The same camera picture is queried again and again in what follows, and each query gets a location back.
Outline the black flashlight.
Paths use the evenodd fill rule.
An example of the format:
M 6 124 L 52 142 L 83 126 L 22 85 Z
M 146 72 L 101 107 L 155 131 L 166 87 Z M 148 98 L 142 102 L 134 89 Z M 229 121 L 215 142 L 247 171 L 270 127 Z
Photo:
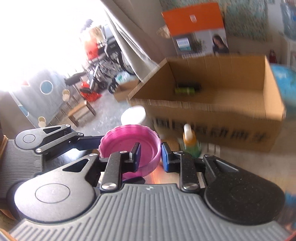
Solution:
M 190 88 L 194 89 L 195 91 L 201 90 L 201 84 L 200 83 L 179 83 L 177 84 L 177 88 Z

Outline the brown cardboard box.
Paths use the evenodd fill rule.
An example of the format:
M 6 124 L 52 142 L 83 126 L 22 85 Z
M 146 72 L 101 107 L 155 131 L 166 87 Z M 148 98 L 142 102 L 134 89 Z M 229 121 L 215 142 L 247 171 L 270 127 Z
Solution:
M 194 95 L 175 94 L 179 83 L 200 83 Z M 164 59 L 128 96 L 141 105 L 159 135 L 180 136 L 190 124 L 197 139 L 269 152 L 285 106 L 264 55 Z

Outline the white supplement bottle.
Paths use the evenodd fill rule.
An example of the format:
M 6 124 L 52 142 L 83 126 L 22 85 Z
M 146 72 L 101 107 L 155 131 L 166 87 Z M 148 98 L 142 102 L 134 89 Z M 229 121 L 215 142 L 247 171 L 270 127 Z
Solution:
M 128 108 L 121 115 L 122 125 L 142 125 L 146 119 L 146 112 L 143 106 L 136 105 Z

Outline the beige curtain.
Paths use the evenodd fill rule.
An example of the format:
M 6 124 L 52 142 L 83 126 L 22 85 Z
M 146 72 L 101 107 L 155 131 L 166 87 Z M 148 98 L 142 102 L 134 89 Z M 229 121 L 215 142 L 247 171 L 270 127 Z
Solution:
M 172 39 L 157 34 L 165 25 L 160 1 L 102 1 L 102 4 L 111 32 L 140 80 L 166 57 L 177 55 Z

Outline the floral teal cloth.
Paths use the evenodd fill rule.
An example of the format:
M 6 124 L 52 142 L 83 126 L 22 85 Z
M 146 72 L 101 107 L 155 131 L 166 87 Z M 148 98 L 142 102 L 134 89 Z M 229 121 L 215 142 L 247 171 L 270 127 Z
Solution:
M 208 15 L 212 14 L 215 7 L 219 6 L 222 22 L 226 26 L 226 33 L 230 36 L 241 37 L 255 41 L 265 42 L 267 39 L 267 3 L 266 1 L 160 1 L 162 15 L 170 13 L 171 22 L 161 29 L 169 31 L 174 41 L 178 39 L 188 40 L 190 43 L 196 42 L 195 27 L 189 30 L 175 31 L 175 26 L 182 29 L 187 26 L 186 19 L 189 15 L 181 16 L 176 12 L 193 9 L 195 13 L 202 11 Z

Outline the blue water jug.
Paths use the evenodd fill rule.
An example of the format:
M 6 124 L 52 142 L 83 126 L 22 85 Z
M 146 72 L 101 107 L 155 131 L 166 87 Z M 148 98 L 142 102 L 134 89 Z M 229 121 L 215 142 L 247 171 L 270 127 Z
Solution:
M 280 9 L 284 34 L 288 38 L 295 40 L 295 1 L 281 1 Z

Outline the green lip balm tube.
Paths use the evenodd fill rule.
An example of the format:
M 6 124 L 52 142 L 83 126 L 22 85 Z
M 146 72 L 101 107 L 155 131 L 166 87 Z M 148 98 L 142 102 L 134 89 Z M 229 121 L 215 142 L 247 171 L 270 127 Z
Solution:
M 192 88 L 192 87 L 175 88 L 175 94 L 178 94 L 178 95 L 194 95 L 195 94 L 195 89 Z

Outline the small cardboard box on floor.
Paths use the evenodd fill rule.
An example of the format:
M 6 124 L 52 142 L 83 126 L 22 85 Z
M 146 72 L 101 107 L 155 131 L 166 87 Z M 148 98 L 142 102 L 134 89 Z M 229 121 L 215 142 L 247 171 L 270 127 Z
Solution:
M 135 80 L 120 84 L 117 87 L 115 93 L 113 94 L 116 101 L 117 102 L 126 101 L 130 92 L 134 90 L 139 83 L 140 81 L 138 79 L 135 79 Z

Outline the red plastic bag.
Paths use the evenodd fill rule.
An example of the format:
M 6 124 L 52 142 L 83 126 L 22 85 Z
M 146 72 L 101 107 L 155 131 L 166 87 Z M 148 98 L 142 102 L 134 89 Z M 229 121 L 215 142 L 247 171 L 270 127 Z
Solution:
M 100 97 L 102 97 L 102 95 L 100 93 L 90 90 L 89 86 L 90 85 L 86 81 L 81 82 L 79 88 L 80 94 L 88 102 L 95 102 Z

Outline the wheelchair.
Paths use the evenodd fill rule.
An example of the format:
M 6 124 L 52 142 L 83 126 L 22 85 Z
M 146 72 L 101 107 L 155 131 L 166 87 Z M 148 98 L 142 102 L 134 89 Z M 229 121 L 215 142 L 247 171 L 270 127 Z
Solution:
M 131 76 L 135 73 L 126 60 L 114 35 L 107 26 L 93 25 L 88 20 L 81 31 L 88 67 L 84 72 L 88 75 L 89 88 L 100 93 L 108 89 L 114 93 L 119 83 L 115 76 L 124 72 Z

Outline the gold lid cream jar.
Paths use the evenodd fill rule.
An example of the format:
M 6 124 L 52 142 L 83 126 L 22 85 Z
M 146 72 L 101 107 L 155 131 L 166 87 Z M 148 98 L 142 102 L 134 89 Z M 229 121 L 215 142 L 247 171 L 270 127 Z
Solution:
M 164 143 L 166 142 L 170 148 L 171 151 L 180 151 L 180 144 L 178 142 L 178 139 L 176 137 L 170 137 L 165 135 L 160 135 L 161 141 Z

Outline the small wooden stool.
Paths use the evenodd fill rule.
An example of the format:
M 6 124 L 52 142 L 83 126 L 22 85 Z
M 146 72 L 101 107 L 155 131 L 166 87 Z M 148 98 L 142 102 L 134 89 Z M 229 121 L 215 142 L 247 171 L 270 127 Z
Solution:
M 95 109 L 87 100 L 84 100 L 77 104 L 72 110 L 70 110 L 67 114 L 67 117 L 76 127 L 78 127 L 79 119 L 81 119 L 87 113 L 92 113 L 93 116 L 96 116 Z

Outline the orange philips product box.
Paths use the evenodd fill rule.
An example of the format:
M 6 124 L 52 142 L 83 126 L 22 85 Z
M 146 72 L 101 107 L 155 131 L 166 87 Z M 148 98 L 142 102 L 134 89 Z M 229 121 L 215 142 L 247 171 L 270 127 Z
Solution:
M 178 56 L 230 53 L 219 4 L 202 3 L 162 13 Z

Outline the white usb charger plug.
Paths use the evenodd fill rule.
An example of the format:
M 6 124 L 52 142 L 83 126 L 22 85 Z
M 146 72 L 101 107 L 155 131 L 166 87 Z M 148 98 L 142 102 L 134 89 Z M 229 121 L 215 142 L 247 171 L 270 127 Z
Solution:
M 204 153 L 220 157 L 221 148 L 219 145 L 206 143 L 204 144 Z

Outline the white water dispenser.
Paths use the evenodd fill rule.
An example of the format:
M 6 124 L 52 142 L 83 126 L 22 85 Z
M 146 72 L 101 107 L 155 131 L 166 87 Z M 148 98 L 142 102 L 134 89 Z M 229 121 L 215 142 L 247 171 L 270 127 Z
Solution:
M 295 69 L 295 48 L 295 40 L 292 40 L 287 36 L 281 36 L 281 64 Z

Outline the green dropper bottle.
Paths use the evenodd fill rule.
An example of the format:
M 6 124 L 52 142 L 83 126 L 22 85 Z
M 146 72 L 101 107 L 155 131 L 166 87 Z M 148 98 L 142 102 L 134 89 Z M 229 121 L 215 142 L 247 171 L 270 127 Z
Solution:
M 193 158 L 198 158 L 201 155 L 201 145 L 197 140 L 195 132 L 188 123 L 184 125 L 183 144 L 181 150 L 188 152 Z

